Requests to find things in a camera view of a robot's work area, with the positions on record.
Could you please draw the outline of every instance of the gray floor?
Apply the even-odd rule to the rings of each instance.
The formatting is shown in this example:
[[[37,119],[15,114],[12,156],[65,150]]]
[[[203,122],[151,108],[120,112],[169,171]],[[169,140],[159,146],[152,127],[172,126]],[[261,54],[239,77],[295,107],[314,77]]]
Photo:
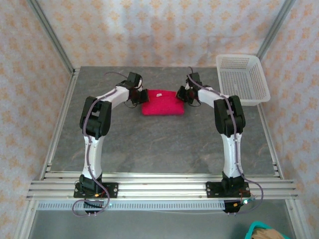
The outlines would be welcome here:
[[[196,69],[203,84],[219,90],[217,71]],[[73,92],[62,134],[52,161],[52,171],[82,171],[84,139],[79,127],[85,99],[111,90],[123,78],[104,77],[108,71],[142,75],[148,89],[177,91],[185,84],[187,68],[82,67]],[[271,155],[257,107],[244,107],[246,127],[241,158],[249,175],[273,175]],[[111,129],[102,150],[103,172],[211,173],[220,175],[224,165],[222,139],[215,128],[214,111],[207,105],[185,104],[183,116],[146,117],[141,107],[124,104],[112,111]]]
[[[255,211],[237,216],[109,211],[77,218],[71,211],[37,211],[29,239],[243,239],[254,221],[295,238],[285,200],[265,200]]]

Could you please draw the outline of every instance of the red cloth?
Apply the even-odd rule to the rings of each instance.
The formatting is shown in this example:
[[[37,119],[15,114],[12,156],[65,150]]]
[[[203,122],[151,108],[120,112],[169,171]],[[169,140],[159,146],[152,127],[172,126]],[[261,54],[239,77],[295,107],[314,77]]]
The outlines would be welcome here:
[[[175,97],[175,91],[148,90],[149,100],[142,104],[145,116],[171,116],[184,114],[184,102]]]

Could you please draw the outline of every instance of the patterned wallpaper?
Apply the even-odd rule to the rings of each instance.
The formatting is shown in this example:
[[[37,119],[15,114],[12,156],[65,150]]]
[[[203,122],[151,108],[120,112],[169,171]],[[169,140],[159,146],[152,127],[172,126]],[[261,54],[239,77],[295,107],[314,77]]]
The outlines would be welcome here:
[[[284,0],[39,0],[73,66],[213,66],[256,54]]]
[[[264,104],[285,177],[298,180],[319,235],[319,2],[296,1],[263,60]]]
[[[69,74],[26,0],[0,4],[0,238],[13,238]]]

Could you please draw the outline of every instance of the white plastic basket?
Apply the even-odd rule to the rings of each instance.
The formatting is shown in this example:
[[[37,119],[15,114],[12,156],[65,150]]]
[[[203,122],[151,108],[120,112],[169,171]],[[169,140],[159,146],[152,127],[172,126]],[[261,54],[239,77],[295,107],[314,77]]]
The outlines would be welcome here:
[[[237,95],[243,106],[256,106],[270,100],[270,93],[260,60],[242,54],[217,55],[221,93]]]

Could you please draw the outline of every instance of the black mounting base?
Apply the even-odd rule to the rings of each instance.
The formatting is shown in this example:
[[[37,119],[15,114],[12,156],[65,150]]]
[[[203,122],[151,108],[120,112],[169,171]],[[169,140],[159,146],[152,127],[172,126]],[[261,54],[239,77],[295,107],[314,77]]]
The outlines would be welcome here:
[[[206,194],[208,198],[250,198],[249,185],[244,182],[243,186],[225,191],[222,182],[207,182]]]
[[[119,184],[118,183],[102,183],[102,185],[108,190],[108,193],[110,194],[110,198],[117,198],[118,196],[118,192],[119,192]],[[81,188],[80,183],[76,183],[75,184],[75,189],[74,189],[74,194],[73,197],[74,198],[107,198],[106,193],[101,193],[101,195],[99,195],[98,197],[95,196],[95,193],[90,191],[90,190],[86,190],[85,188],[81,191],[79,191],[78,189]]]

